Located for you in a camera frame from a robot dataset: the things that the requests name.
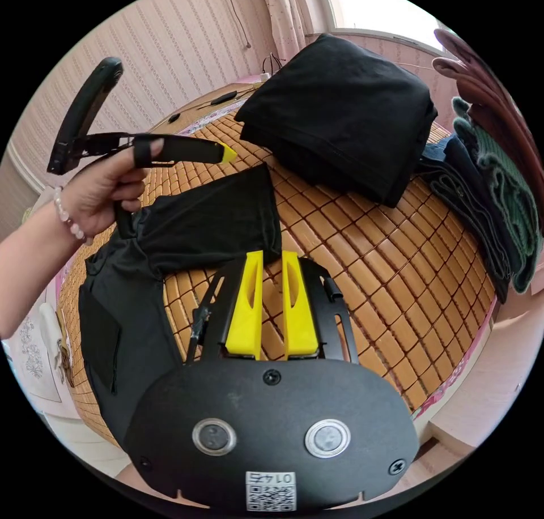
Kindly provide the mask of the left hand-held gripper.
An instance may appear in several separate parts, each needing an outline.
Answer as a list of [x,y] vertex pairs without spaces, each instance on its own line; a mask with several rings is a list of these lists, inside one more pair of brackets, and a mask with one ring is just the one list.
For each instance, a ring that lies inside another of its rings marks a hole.
[[[79,134],[75,138],[75,159],[96,156],[105,159],[144,141],[153,142],[163,140],[163,149],[158,156],[145,156],[141,150],[135,151],[136,166],[138,168],[172,167],[179,162],[196,162],[205,164],[228,164],[237,158],[234,149],[224,143],[202,141],[199,139],[178,135],[157,134]],[[114,207],[116,220],[118,212],[129,214],[119,204]]]

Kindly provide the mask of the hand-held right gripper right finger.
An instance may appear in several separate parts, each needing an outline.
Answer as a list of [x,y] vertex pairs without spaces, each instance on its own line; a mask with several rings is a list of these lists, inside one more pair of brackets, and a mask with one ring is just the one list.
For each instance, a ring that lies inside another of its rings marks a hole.
[[300,259],[282,252],[283,337],[287,358],[315,356],[318,339]]

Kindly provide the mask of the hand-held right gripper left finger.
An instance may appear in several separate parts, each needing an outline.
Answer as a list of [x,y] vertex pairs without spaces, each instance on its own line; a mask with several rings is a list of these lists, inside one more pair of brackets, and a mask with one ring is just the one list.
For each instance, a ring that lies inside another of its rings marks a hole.
[[261,357],[263,269],[263,251],[248,252],[225,341],[231,356]]

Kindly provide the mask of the person's left hand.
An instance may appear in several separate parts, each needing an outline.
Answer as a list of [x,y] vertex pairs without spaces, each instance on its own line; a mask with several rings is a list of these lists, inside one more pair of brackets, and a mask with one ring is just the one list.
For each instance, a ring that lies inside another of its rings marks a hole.
[[128,212],[140,208],[148,170],[136,166],[135,151],[154,157],[162,149],[162,139],[135,144],[86,166],[66,184],[59,198],[61,215],[77,227],[76,237],[89,240],[109,228],[116,204]]

